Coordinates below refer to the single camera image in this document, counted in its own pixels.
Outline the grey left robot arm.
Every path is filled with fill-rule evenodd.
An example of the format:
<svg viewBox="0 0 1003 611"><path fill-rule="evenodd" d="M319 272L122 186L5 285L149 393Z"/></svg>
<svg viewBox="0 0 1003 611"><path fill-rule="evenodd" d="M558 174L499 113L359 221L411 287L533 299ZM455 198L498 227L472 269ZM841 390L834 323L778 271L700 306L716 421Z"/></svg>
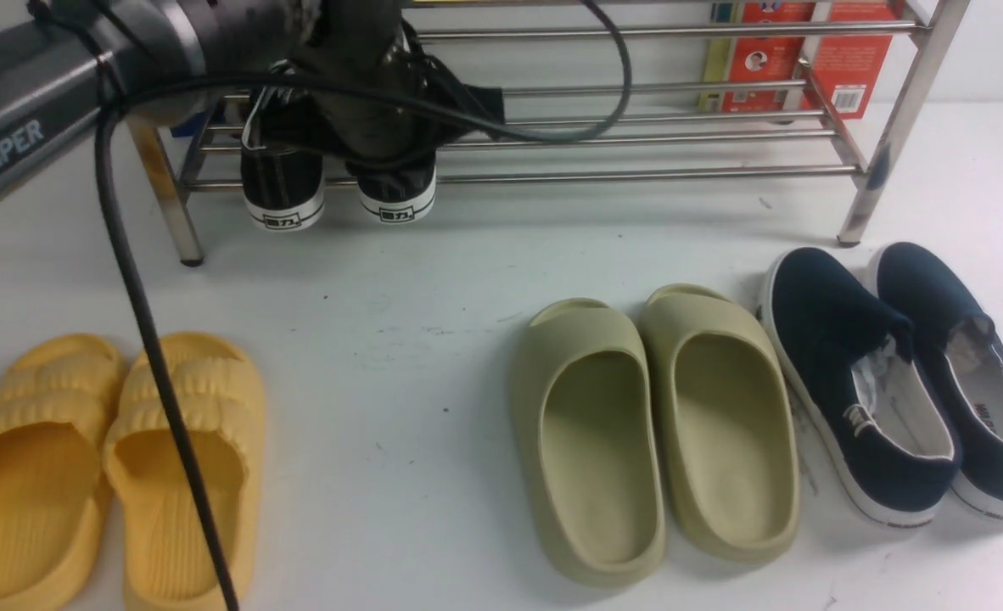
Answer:
<svg viewBox="0 0 1003 611"><path fill-rule="evenodd" d="M0 200L94 128L98 113L163 82L253 72L331 25L377 46L405 1L31 1L0 31Z"/></svg>

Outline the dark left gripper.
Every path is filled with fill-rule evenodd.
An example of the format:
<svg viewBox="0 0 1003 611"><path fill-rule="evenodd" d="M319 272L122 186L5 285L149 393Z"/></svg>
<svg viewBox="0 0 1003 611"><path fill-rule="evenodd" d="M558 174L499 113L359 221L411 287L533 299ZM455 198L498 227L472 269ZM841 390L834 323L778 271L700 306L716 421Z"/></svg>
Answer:
<svg viewBox="0 0 1003 611"><path fill-rule="evenodd" d="M300 1L294 67L341 86L420 99L423 70L407 40L401 1ZM311 93L295 143L357 164L412 164L434 155L434 126L405 109Z"/></svg>

